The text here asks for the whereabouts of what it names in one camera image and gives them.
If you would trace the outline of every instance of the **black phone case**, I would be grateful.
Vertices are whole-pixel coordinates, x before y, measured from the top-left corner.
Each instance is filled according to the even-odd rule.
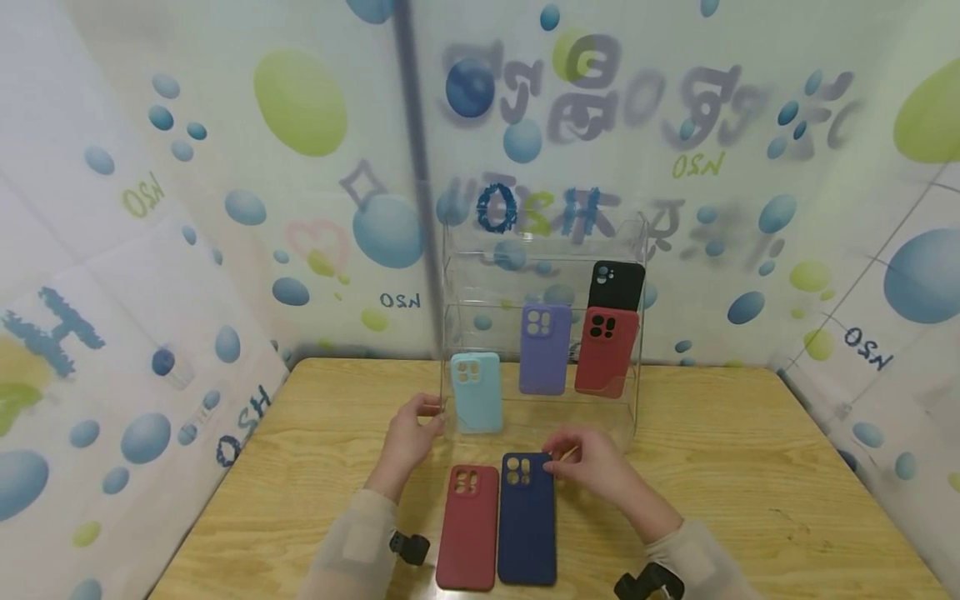
[[[587,306],[636,311],[640,307],[640,294],[643,292],[643,279],[646,275],[647,270],[643,265],[636,263],[596,261],[593,265]]]

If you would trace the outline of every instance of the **sleeve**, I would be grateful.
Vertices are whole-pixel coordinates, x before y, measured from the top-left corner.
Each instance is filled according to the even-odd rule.
[[[761,600],[739,566],[699,521],[647,546],[650,560],[684,582],[684,600]]]
[[[357,492],[326,534],[298,600],[383,600],[396,563],[395,530],[396,504],[370,490]]]

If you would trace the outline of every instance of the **forearm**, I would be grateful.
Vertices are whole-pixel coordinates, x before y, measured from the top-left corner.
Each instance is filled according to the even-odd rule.
[[[639,476],[624,482],[614,505],[646,545],[665,538],[684,523],[680,513]]]
[[[639,477],[618,508],[647,546],[648,558],[675,573],[687,600],[755,600],[739,566],[700,522],[683,517]]]
[[[371,480],[375,487],[396,487],[390,478],[371,475]],[[396,497],[402,489],[400,484]],[[357,492],[321,543],[298,599],[383,600],[396,562],[390,550],[395,529],[391,497],[373,489]]]

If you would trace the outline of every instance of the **wooden table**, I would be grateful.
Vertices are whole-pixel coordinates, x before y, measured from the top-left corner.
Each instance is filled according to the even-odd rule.
[[[396,408],[436,392],[427,361],[309,359],[213,496],[153,598],[293,598],[330,523],[363,485]],[[780,380],[761,369],[644,367],[631,463],[704,520],[768,598],[947,598]],[[450,466],[512,448],[439,441],[407,485],[398,527],[434,541]],[[490,598],[614,598],[642,544],[624,518],[558,484],[555,588]],[[399,564],[388,597],[465,598],[433,567]]]

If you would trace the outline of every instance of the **dark red phone case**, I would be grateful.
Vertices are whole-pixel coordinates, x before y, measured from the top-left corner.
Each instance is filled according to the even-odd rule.
[[[611,398],[623,394],[639,325],[640,316],[634,311],[603,306],[587,309],[573,382],[577,392]]]
[[[457,465],[450,471],[437,559],[441,588],[493,589],[499,486],[494,467]]]

